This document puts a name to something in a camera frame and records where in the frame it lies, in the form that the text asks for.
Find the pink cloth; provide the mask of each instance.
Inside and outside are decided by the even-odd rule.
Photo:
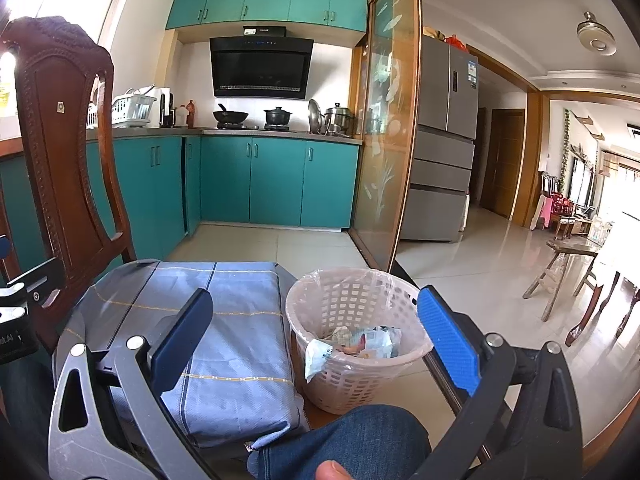
[[[542,211],[540,212],[540,218],[545,219],[545,228],[549,227],[549,222],[551,222],[551,206],[553,203],[554,199],[546,197],[545,205],[542,206]]]

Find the screw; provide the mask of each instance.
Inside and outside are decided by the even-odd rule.
[[[555,341],[549,341],[546,344],[546,349],[549,350],[549,352],[551,352],[552,354],[559,354],[562,351],[560,345]]]
[[[141,335],[135,335],[127,339],[127,348],[129,350],[137,350],[145,343],[145,339]]]
[[[84,353],[85,348],[82,343],[75,344],[71,347],[71,355],[73,357],[80,357]]]
[[[504,343],[504,339],[502,338],[502,336],[496,333],[487,334],[486,341],[489,346],[492,346],[494,348],[498,348],[498,346],[502,346],[502,343]]]

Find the folded blue cloth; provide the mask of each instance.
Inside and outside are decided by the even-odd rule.
[[[294,282],[274,263],[125,264],[79,301],[54,355],[56,376],[78,342],[95,351],[144,335],[153,344],[158,321],[202,287],[213,299],[213,319],[176,387],[162,394],[178,426],[199,448],[251,442],[258,449],[290,431],[307,431],[284,315]],[[120,417],[132,422],[122,391],[112,393]],[[135,442],[135,428],[126,430]]]

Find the white plastic basket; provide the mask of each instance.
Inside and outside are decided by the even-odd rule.
[[[385,380],[396,377],[433,348],[416,314],[418,289],[379,270],[338,267],[303,276],[289,291],[286,314],[300,357],[316,338],[337,326],[386,325],[402,330],[399,355],[363,359],[334,350],[305,393],[319,408],[341,415],[370,402]]]
[[[112,101],[111,124],[114,126],[144,126],[150,122],[149,112],[156,98],[130,93],[132,90],[127,90],[126,94],[119,95]],[[98,127],[98,107],[93,103],[89,103],[86,127]]]

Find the brown bottle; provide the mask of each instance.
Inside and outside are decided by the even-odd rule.
[[[193,104],[193,99],[189,100],[189,104],[185,108],[189,112],[189,115],[187,115],[187,127],[193,128],[193,121],[196,118],[196,105]]]

